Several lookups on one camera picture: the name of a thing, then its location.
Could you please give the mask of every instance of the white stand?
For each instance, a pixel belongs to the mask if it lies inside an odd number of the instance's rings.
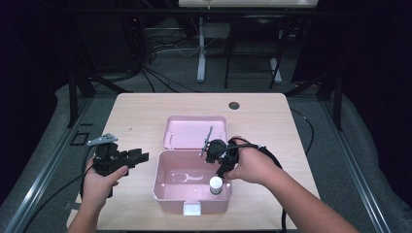
[[[199,19],[199,65],[197,67],[197,81],[199,83],[205,82],[206,70],[206,50],[205,50],[205,35],[203,32],[203,17]]]

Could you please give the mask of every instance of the forearm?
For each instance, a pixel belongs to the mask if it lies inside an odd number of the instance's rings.
[[[278,199],[300,232],[357,232],[331,207],[281,169],[263,183]]]
[[[69,226],[69,233],[95,232],[100,210],[80,207],[78,213]]]

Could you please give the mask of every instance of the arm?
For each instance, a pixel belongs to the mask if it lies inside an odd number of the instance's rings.
[[[358,232],[345,218],[295,181],[273,161],[252,148],[239,149],[239,163],[225,174],[265,186],[278,199],[301,232]]]
[[[92,165],[92,158],[87,162],[87,169]],[[107,177],[98,175],[93,168],[85,176],[83,200],[78,213],[69,226],[68,232],[95,232],[100,211],[106,204],[110,190],[118,184],[128,171],[127,166],[119,168]]]

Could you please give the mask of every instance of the round hole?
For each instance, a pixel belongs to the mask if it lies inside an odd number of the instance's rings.
[[[229,108],[230,108],[231,110],[237,110],[237,109],[240,108],[240,105],[239,105],[239,103],[237,103],[237,102],[230,102],[230,103],[229,103]]]

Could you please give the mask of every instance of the table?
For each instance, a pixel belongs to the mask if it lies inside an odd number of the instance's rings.
[[[240,108],[231,110],[230,102]],[[280,93],[126,93],[119,95],[104,133],[119,140],[119,150],[143,149],[148,162],[131,169],[114,187],[99,221],[99,230],[247,230],[280,229],[282,207],[263,186],[232,181],[224,214],[183,216],[164,213],[153,197],[158,157],[170,116],[222,116],[228,137],[242,136],[267,146],[284,169],[319,197],[285,95]],[[67,220],[71,223],[77,211]],[[287,218],[287,227],[295,229]]]
[[[318,0],[179,0],[183,8],[286,8],[315,9]],[[197,66],[197,81],[205,81],[206,50],[204,44],[203,17],[199,20],[199,64]],[[276,67],[276,59],[270,59],[272,70]],[[275,83],[281,83],[280,72],[275,76]]]

